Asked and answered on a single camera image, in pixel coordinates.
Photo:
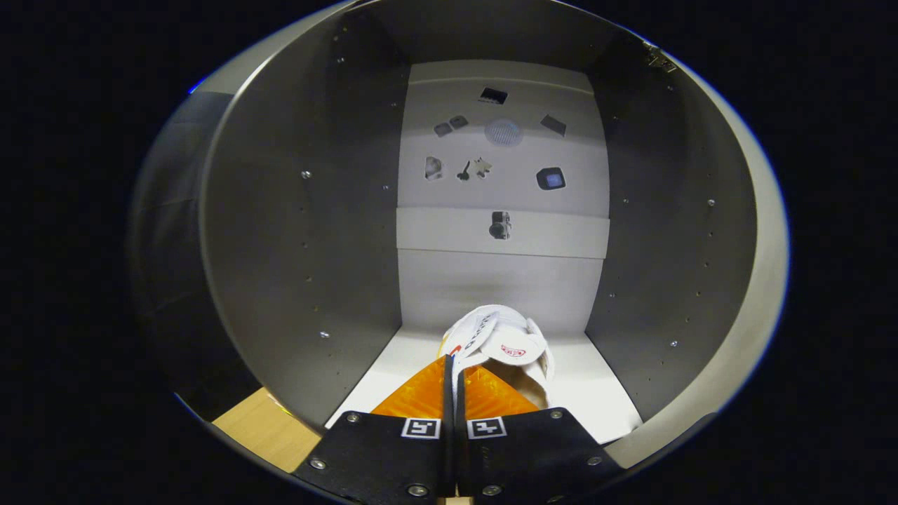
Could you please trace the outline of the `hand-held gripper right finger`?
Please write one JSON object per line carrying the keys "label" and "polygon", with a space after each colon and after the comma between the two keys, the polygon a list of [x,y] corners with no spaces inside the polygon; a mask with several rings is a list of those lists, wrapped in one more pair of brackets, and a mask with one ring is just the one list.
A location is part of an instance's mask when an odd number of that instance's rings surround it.
{"label": "hand-held gripper right finger", "polygon": [[458,377],[455,488],[473,502],[576,502],[623,476],[602,444],[565,408],[469,416],[474,380]]}

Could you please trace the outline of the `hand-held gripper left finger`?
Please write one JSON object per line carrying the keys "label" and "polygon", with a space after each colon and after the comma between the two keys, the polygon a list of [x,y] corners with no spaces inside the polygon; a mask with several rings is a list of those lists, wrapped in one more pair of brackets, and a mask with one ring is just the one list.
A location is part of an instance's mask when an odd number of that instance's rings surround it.
{"label": "hand-held gripper left finger", "polygon": [[430,417],[348,410],[292,475],[338,502],[444,502],[455,496],[455,399],[452,357],[429,369],[436,383]]}

